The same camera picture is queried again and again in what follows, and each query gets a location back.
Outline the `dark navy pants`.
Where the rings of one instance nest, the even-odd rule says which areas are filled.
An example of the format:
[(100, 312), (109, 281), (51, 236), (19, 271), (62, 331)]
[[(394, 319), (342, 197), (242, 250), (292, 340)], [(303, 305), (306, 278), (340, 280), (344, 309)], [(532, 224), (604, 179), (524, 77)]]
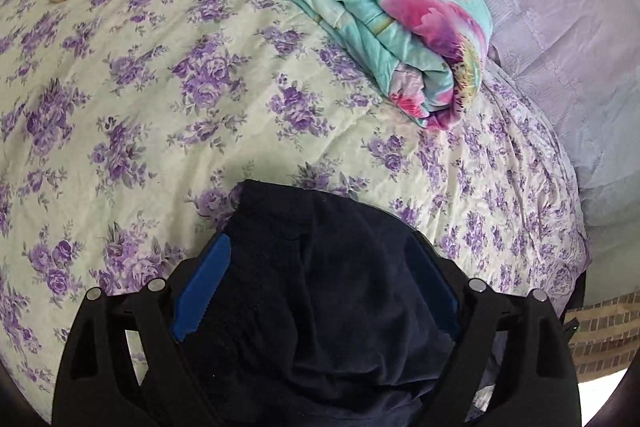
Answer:
[[(226, 274), (178, 343), (217, 426), (411, 426), (456, 340), (425, 335), (406, 295), (388, 212), (247, 180), (222, 230)], [(459, 301), (463, 277), (433, 256)]]

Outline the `beige checkered curtain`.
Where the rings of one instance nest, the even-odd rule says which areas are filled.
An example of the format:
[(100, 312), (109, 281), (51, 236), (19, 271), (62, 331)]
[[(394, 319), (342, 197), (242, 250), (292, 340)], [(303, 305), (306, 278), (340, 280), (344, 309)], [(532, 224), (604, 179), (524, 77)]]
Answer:
[(565, 324), (577, 322), (568, 347), (580, 383), (628, 369), (639, 352), (639, 307), (635, 291), (567, 312)]

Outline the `purple floral bed quilt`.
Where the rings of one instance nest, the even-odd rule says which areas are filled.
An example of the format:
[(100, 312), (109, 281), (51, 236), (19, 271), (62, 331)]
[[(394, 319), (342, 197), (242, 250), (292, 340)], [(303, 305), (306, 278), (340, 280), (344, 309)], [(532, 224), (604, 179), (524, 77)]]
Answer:
[(558, 309), (588, 262), (574, 169), (496, 65), (431, 133), (288, 0), (1, 0), (1, 361), (41, 417), (85, 291), (167, 275), (246, 178), (380, 207)]

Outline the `lavender lace headboard cover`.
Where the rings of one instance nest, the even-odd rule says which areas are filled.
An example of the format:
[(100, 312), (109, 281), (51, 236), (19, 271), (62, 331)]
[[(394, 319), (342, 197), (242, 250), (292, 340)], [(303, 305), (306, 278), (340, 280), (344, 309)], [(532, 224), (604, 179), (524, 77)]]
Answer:
[(485, 0), (502, 69), (577, 174), (586, 303), (639, 287), (639, 0)]

